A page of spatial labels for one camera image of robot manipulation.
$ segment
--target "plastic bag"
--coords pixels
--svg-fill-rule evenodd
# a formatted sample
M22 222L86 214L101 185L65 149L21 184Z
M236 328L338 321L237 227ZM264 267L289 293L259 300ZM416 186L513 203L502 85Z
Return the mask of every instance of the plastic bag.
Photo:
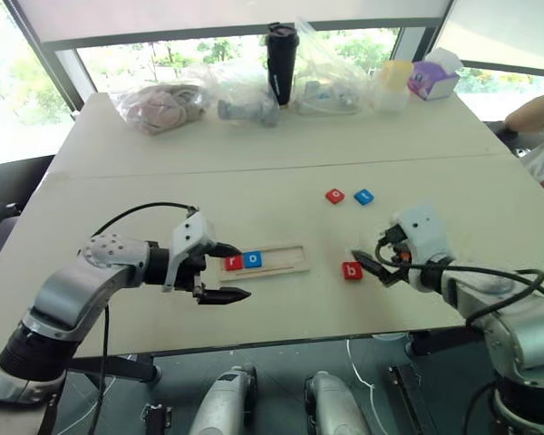
M357 113L367 104L367 76L327 46L317 31L299 19L297 68L292 107L301 114L343 115Z
M211 87L209 69L202 67L184 71L177 83L158 84L110 97L125 122L153 135L198 120L209 107Z
M222 120L277 125L280 107L270 89L266 70L256 62L230 61L212 65Z

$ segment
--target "blue letter block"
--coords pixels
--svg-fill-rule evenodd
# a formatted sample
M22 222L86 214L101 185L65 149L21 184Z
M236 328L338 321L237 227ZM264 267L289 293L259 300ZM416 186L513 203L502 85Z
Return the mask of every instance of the blue letter block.
M262 253L260 251L246 252L244 254L244 267L262 267Z
M363 190L359 190L355 193L355 199L359 201L362 206L366 206L368 203L373 201L374 196L371 192L364 188Z

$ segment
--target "person's arm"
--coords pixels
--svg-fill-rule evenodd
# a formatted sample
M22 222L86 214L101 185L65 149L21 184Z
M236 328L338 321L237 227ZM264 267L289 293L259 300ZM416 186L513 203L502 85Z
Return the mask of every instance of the person's arm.
M544 95L527 102L512 112L506 120L506 127L521 133L533 133L544 128Z

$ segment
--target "red letter block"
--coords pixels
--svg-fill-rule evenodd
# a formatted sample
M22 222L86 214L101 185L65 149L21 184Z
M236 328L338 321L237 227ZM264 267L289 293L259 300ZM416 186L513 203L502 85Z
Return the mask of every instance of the red letter block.
M363 277L363 269L358 261L345 261L342 268L345 279L361 279Z
M328 199L333 204L341 202L345 199L345 194L341 192L338 188L333 188L325 193L326 199Z
M226 270L238 270L244 267L242 256L229 256L224 263Z

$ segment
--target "black cable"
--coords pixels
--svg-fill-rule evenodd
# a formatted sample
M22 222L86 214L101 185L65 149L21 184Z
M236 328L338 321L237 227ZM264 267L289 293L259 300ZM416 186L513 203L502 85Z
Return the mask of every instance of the black cable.
M175 208L184 208L188 212L197 211L198 209L193 206L186 206L185 204L179 204L177 202L150 202L147 204L141 204L140 206L129 208L128 210L123 211L120 215L115 216L111 220L107 221L102 227L97 229L91 237L99 236L105 229L110 227L115 222L125 218L139 210L152 207L175 207ZM99 373L99 395L97 397L97 405L94 410L94 414L91 420L91 427L89 428L89 435L94 435L95 430L97 429L97 423L99 422L99 416L101 415L102 400L105 394L105 375L107 373L107 355L109 352L109 306L105 306L105 322L104 322L104 334L102 337L102 358L101 358L101 371Z
M463 415L463 420L461 421L461 435L468 435L468 426L470 424L471 414L473 413L473 408L477 403L478 399L485 393L487 390L490 390L495 385L495 382L486 383L483 387L479 388L470 398L468 403L468 408Z
M530 296L532 293L534 293L534 291L538 290L540 285L544 282L544 272L542 272L541 270L524 269L517 270L516 272L518 272L520 275L536 275L536 279L532 281L531 285L528 285L528 287L526 287L521 292L515 294L514 296L504 299L503 301L499 301L497 304L486 306L485 308L482 308L481 310L468 316L468 318L465 319L466 326L473 327L473 322L483 317L484 315L495 313L496 311L501 310L508 305L512 305L515 302L521 301L523 298Z
M377 246L374 249L374 256L377 258L377 260L386 266L392 266L397 268L407 268L407 269L420 269L420 270L434 270L434 269L441 269L441 270L453 270L458 272L473 272L478 274L485 274L485 275L493 275L493 276L500 276L503 278L508 278L513 281L517 281L519 283L523 283L527 285L528 287L522 290L521 292L515 294L514 296L505 299L503 301L498 302L497 304L488 306L486 308L481 309L479 312L472 314L466 319L466 325L472 326L472 323L479 319L480 317L493 313L497 310L500 310L501 308L504 308L508 305L511 305L515 302L518 302L519 300L523 299L524 297L527 297L534 291L539 291L544 295L544 287L541 286L541 284L544 282L544 272L538 269L523 269L516 271L519 275L512 274L510 272L504 272L501 270L496 269L489 269L487 267L477 267L477 266L444 266L444 265L412 265L412 264L405 264L405 263L393 263L391 261L387 261L383 258L381 255L381 249L387 244L385 239L379 240L377 243ZM536 278L533 281L530 281L527 278L522 277L521 275L536 275Z
M94 435L97 429L97 423L99 422L99 416L101 415L102 399L105 394L106 383L105 375L107 374L107 353L109 351L109 306L105 306L105 326L102 336L102 358L101 358L101 373L99 380L99 397L97 398L97 406L94 409L94 414L91 420L91 427L89 428L89 435Z
M197 211L198 209L193 206L186 206L185 204L179 204L177 202L150 202L148 204L141 204L140 206L130 208L128 210L123 211L120 215L115 216L113 219L109 220L105 225L97 229L95 233L92 236L99 236L105 229L110 227L112 224L117 222L118 220L121 220L125 218L126 216L130 215L131 213L134 213L139 210L143 210L144 208L151 208L151 207L176 207L176 208L184 208L188 211Z

